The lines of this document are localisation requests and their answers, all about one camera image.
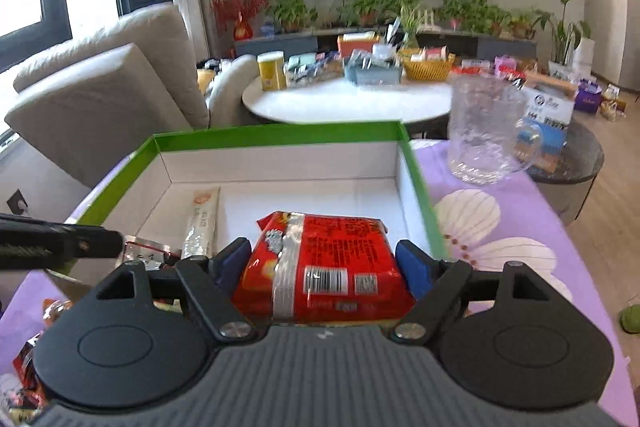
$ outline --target tv stand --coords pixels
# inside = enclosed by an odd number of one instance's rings
[[[327,30],[304,30],[273,37],[258,37],[236,42],[236,54],[259,55],[272,51],[284,51],[285,59],[303,53],[337,51],[337,37],[345,33],[378,30],[378,28],[332,28]],[[534,41],[499,39],[491,35],[480,35],[452,30],[426,31],[418,33],[421,47],[447,46],[449,51],[462,58],[494,60],[498,55],[528,59],[537,57]]]

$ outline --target clear glass mug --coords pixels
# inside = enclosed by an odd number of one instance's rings
[[[542,131],[523,120],[524,92],[500,78],[471,75],[454,78],[452,88],[448,163],[454,176],[485,185],[528,169],[536,161]],[[525,146],[516,151],[518,138]]]

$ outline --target white round table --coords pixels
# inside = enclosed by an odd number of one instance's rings
[[[281,91],[263,91],[256,78],[242,103],[259,120],[280,123],[333,123],[399,120],[414,132],[446,117],[451,87],[444,82],[411,82],[379,88],[356,87],[346,78]]]

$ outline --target yellow basket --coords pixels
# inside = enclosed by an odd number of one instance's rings
[[[404,66],[404,72],[409,80],[447,80],[449,71],[453,67],[456,55],[449,54],[449,60],[427,60],[412,62],[411,55],[420,53],[420,49],[404,49],[398,51]]]

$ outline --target beige sofa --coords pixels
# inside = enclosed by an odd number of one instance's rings
[[[216,77],[208,108],[195,64],[177,7],[137,10],[14,68],[18,98],[5,121],[94,187],[154,133],[256,123],[240,100],[258,76],[255,57],[238,58]]]

